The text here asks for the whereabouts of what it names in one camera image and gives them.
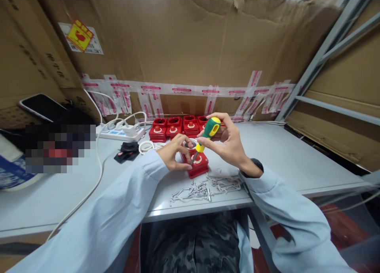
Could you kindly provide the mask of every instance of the blue and white container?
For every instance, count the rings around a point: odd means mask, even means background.
[[[25,156],[10,141],[0,135],[0,190],[23,189],[44,174],[25,173]]]

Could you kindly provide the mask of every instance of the screwdriver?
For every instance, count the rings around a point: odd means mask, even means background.
[[[202,137],[211,139],[219,130],[219,127],[220,127],[220,119],[217,117],[212,117],[211,119],[207,121],[206,126],[205,126],[205,132],[203,133]],[[197,146],[195,147],[195,150],[197,152],[194,154],[194,157],[191,160],[190,165],[193,165],[198,154],[205,150],[205,146],[198,143]]]

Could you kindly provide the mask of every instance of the cardboard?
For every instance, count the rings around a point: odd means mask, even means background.
[[[17,103],[43,93],[62,103],[65,98],[99,121],[63,45],[37,0],[0,0],[2,91],[0,128],[22,128],[39,119]]]
[[[337,19],[335,7],[286,0],[40,0],[78,72],[91,79],[247,87],[296,82]],[[102,54],[72,51],[59,23],[79,19]],[[243,98],[217,98],[233,116]],[[132,111],[141,111],[131,93]],[[203,115],[207,97],[161,95],[165,116]],[[271,119],[271,114],[262,117]]]
[[[380,12],[372,0],[350,33]],[[380,118],[380,26],[330,59],[306,97]],[[298,103],[288,124],[342,157],[375,171],[380,168],[380,127],[323,108]]]

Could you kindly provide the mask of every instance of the phone screen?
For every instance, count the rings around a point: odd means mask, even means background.
[[[43,94],[22,100],[21,103],[53,122],[58,121],[66,111],[66,108]]]

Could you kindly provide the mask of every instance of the shirt cuff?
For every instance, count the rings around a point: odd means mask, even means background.
[[[279,182],[279,177],[266,165],[263,165],[265,172],[260,178],[245,178],[249,190],[254,193],[266,193],[272,190]]]
[[[140,163],[144,172],[158,182],[169,172],[169,169],[155,150],[148,151],[141,157]]]

